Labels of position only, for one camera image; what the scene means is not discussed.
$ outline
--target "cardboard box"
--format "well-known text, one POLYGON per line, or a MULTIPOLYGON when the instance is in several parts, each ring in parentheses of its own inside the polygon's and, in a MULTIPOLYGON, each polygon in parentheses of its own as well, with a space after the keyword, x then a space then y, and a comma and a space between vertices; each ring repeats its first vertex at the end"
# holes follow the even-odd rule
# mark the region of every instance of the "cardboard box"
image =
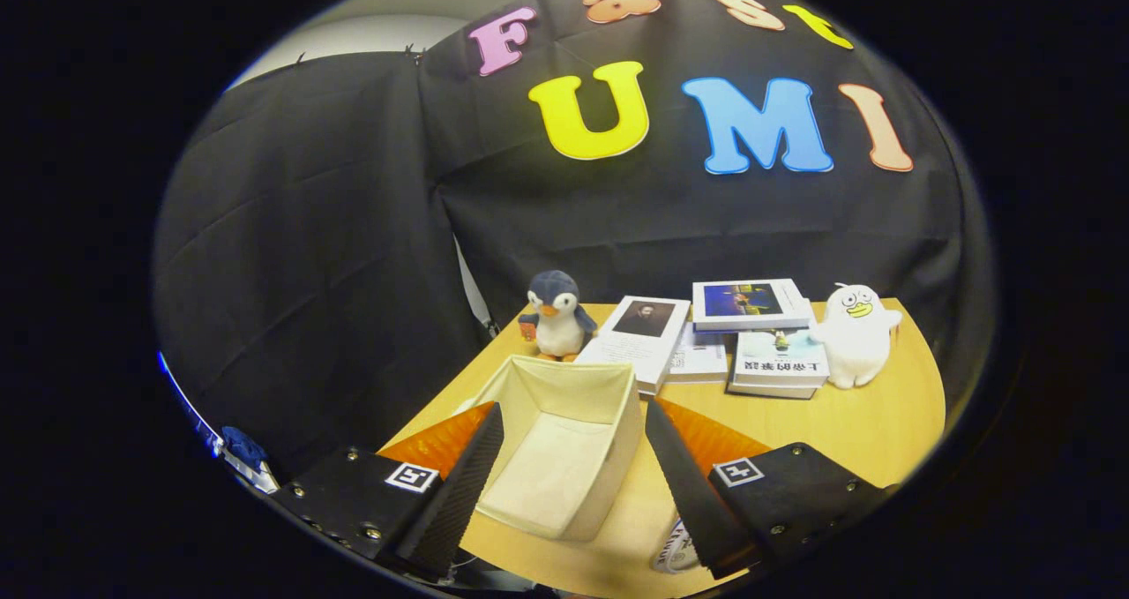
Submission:
POLYGON ((633 365, 514 354, 464 407, 489 400, 506 439, 476 510, 549 539, 596 538, 642 437, 633 365))

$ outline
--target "letter m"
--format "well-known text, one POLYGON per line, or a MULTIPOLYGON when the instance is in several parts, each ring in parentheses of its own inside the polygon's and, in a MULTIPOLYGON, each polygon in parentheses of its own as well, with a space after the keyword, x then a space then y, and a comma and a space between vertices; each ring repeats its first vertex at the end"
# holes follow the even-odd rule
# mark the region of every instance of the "letter m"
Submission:
POLYGON ((745 142, 762 168, 772 168, 780 140, 788 149, 781 162, 791 170, 831 170, 834 162, 823 150, 820 129, 812 112, 812 88, 791 78, 774 78, 764 94, 764 108, 751 104, 724 78, 697 78, 682 83, 682 91, 701 105, 712 153, 706 158, 709 173, 743 173, 749 158, 737 149, 745 142))

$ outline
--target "white duck plush toy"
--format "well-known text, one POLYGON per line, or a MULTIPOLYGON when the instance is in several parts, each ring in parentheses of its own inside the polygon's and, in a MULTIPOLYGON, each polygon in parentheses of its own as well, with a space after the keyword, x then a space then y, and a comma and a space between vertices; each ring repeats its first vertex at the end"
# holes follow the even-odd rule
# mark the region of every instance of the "white duck plush toy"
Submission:
POLYGON ((567 273, 548 270, 535 274, 526 298, 534 312, 522 315, 518 321, 535 326, 540 358, 572 361, 596 335, 596 321, 580 306, 580 290, 567 273))
POLYGON ((890 331, 902 314, 886 309, 867 285, 841 285, 828 298, 823 321, 809 326, 809 337, 822 342, 831 384, 849 390, 870 382, 890 359, 890 331))

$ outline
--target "portrait on book cover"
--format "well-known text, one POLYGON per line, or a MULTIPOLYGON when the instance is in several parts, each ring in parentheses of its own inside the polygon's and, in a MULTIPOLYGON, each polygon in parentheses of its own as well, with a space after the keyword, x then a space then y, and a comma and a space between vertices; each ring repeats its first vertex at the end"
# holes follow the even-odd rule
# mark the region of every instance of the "portrait on book cover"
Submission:
POLYGON ((751 314, 782 314, 768 284, 717 284, 702 287, 706 317, 743 317, 751 314))
POLYGON ((613 333, 641 334, 645 337, 662 337, 666 321, 671 320, 674 305, 662 301, 632 301, 613 333))

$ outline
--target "black fabric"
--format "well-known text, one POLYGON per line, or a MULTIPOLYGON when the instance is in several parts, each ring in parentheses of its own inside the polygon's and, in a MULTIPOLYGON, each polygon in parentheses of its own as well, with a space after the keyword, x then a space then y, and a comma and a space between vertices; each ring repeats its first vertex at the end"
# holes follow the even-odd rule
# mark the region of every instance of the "black fabric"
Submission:
POLYGON ((350 54, 227 91, 158 218, 169 369, 207 421, 296 473, 382 446, 480 350, 415 77, 403 54, 350 54))
MULTIPOLYGON (((530 279, 564 270, 585 301, 690 298, 691 282, 793 278, 899 298, 942 370, 949 409, 987 359, 995 261, 972 171, 952 132, 896 68, 844 24, 847 51, 781 9, 747 26, 717 0, 660 0, 612 24, 580 0, 519 0, 422 58, 304 61, 226 93, 187 143, 155 249, 155 312, 170 370, 213 425, 246 431, 301 472, 342 443, 380 446, 483 341, 452 234, 492 318, 530 279), (470 30, 523 6, 522 59, 482 77, 470 30), (594 132, 616 124, 595 68, 638 61, 650 129, 623 156, 572 160, 528 90, 561 76, 594 132), (724 78, 758 106, 768 81, 813 89, 828 173, 717 176, 706 117, 682 83, 724 78), (869 159, 840 83, 878 91, 909 173, 869 159)), ((749 150, 738 144, 742 152, 749 150)))
MULTIPOLYGON (((528 279, 553 268, 571 274, 586 301, 614 302, 624 293, 690 298, 691 282, 710 279, 794 278, 814 301, 825 300, 837 281, 867 284, 910 310, 938 354, 952 405, 975 364, 948 359, 953 320, 970 312, 957 309, 969 293, 990 297, 994 262, 986 235, 969 235, 983 229, 983 211, 937 114, 857 34, 834 24, 855 44, 848 52, 781 9, 799 5, 819 14, 803 0, 756 0, 786 23, 781 32, 750 27, 717 0, 660 1, 650 15, 601 25, 585 17, 580 0, 517 0, 428 50, 420 81, 436 157, 430 174, 493 318, 518 314, 528 279), (522 59, 479 76, 481 55, 467 33, 523 6, 537 17, 525 21, 522 59), (618 114, 592 72, 627 60, 644 65, 646 140, 605 160, 560 156, 530 88, 580 77, 580 112, 601 132, 618 114), (681 89, 701 77, 729 80, 758 106, 772 78, 809 85, 834 168, 797 173, 778 157, 770 169, 753 160, 746 173, 708 173, 706 118, 681 89), (866 125, 840 83, 884 97, 913 158, 911 173, 870 161, 866 125)), ((991 306, 984 300, 971 310, 982 315, 981 338, 991 333, 991 306)))

